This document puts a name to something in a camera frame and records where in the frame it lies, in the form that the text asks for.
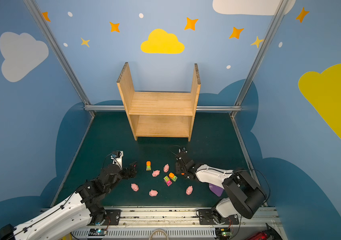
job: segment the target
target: red object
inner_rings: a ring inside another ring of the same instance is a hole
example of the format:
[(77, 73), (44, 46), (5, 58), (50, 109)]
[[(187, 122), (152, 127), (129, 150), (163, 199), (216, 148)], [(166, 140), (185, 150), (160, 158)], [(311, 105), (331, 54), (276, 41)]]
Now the red object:
[(263, 232), (256, 233), (255, 235), (253, 235), (250, 238), (247, 238), (246, 240), (262, 240), (262, 239), (268, 239), (268, 236), (266, 235), (266, 233), (263, 233)]

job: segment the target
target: cloud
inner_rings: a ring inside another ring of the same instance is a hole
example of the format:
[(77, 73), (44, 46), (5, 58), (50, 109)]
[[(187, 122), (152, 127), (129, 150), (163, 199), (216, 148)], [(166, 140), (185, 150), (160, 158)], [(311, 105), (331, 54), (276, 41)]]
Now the cloud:
[(1, 71), (10, 82), (17, 82), (42, 63), (49, 54), (48, 46), (27, 33), (5, 32), (0, 37), (0, 51), (5, 58)]
[(183, 52), (184, 48), (184, 44), (179, 42), (176, 35), (163, 29), (153, 30), (148, 41), (141, 44), (141, 50), (145, 53), (177, 54)]
[[(289, 0), (287, 14), (296, 0)], [(274, 15), (280, 0), (213, 0), (213, 9), (221, 14)]]
[(307, 72), (298, 81), (298, 87), (341, 139), (341, 64), (322, 73)]

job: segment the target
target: dark green table surface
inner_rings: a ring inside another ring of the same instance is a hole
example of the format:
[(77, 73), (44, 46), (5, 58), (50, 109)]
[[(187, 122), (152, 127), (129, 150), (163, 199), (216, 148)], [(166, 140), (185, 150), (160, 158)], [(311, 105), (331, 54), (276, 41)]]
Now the dark green table surface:
[[(57, 202), (70, 195), (86, 180), (95, 178), (102, 167), (105, 157), (112, 151), (124, 151), (123, 167), (137, 161), (137, 176), (121, 180), (106, 195), (105, 206), (196, 206), (211, 207), (221, 197), (210, 191), (208, 183), (184, 179), (177, 175), (176, 182), (167, 186), (163, 180), (163, 167), (169, 164), (170, 172), (175, 173), (175, 156), (169, 151), (178, 151), (184, 146), (195, 162), (205, 163), (221, 169), (247, 168), (244, 155), (236, 137), (228, 113), (196, 113), (192, 139), (138, 137), (135, 141), (125, 112), (99, 112), (85, 137), (82, 147), (73, 163), (72, 169), (58, 196)], [(145, 170), (146, 161), (152, 162), (152, 171)], [(105, 165), (111, 163), (106, 159)], [(152, 177), (153, 170), (160, 175)], [(139, 185), (139, 191), (130, 188), (131, 183)], [(186, 195), (188, 186), (193, 186), (191, 195)], [(151, 189), (157, 190), (156, 197), (149, 196)]]

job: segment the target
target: pink pig toy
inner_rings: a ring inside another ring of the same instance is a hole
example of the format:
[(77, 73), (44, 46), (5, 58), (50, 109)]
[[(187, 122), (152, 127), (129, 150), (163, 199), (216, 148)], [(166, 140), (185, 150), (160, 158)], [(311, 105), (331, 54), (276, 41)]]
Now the pink pig toy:
[(158, 194), (158, 191), (153, 190), (153, 189), (149, 192), (149, 196), (151, 197), (157, 196), (157, 194)]
[(157, 177), (160, 174), (160, 170), (153, 171), (152, 176)]
[(168, 172), (168, 171), (169, 171), (169, 165), (167, 164), (164, 166), (164, 172)]
[(192, 186), (189, 186), (189, 187), (187, 188), (187, 195), (190, 195), (190, 194), (192, 193), (192, 191), (193, 191), (193, 187), (192, 187)]
[(135, 192), (137, 192), (138, 190), (139, 190), (139, 186), (137, 186), (137, 184), (135, 184), (135, 183), (132, 183), (131, 185), (130, 185), (130, 187), (133, 189), (133, 191), (135, 191)]

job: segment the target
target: star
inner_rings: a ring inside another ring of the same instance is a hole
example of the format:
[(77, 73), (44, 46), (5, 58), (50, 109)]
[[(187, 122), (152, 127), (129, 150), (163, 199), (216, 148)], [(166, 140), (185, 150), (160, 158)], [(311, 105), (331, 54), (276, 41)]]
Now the star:
[(301, 10), (301, 13), (296, 17), (296, 19), (300, 20), (300, 22), (303, 22), (304, 17), (309, 13), (309, 11), (306, 11), (304, 8)]
[(44, 12), (43, 16), (44, 16), (46, 21), (50, 22), (50, 19), (48, 18), (48, 12)]
[(82, 38), (81, 38), (81, 40), (82, 40), (82, 44), (81, 44), (81, 45), (87, 45), (87, 46), (89, 47), (88, 42), (89, 42), (90, 40), (85, 41), (85, 40), (82, 39)]
[(259, 45), (260, 45), (260, 43), (261, 43), (262, 41), (264, 41), (264, 39), (261, 39), (261, 40), (260, 40), (260, 39), (259, 39), (259, 36), (257, 36), (257, 37), (256, 37), (256, 41), (255, 41), (254, 43), (252, 43), (251, 46), (252, 46), (252, 45), (256, 45), (257, 48), (259, 48)]
[(232, 32), (232, 35), (229, 37), (229, 39), (231, 39), (231, 38), (237, 38), (238, 39), (240, 37), (240, 33), (242, 30), (244, 30), (244, 28), (237, 29), (237, 28), (233, 27), (233, 32)]
[(198, 19), (191, 20), (187, 18), (187, 25), (185, 26), (184, 30), (192, 29), (194, 31), (195, 30), (194, 25), (196, 24), (197, 20)]
[(113, 31), (116, 31), (116, 32), (120, 32), (120, 30), (119, 30), (119, 25), (120, 25), (120, 23), (116, 23), (116, 24), (114, 24), (114, 23), (112, 23), (112, 22), (109, 22), (110, 23), (110, 25), (112, 26), (112, 29), (110, 30), (110, 32), (113, 32)]

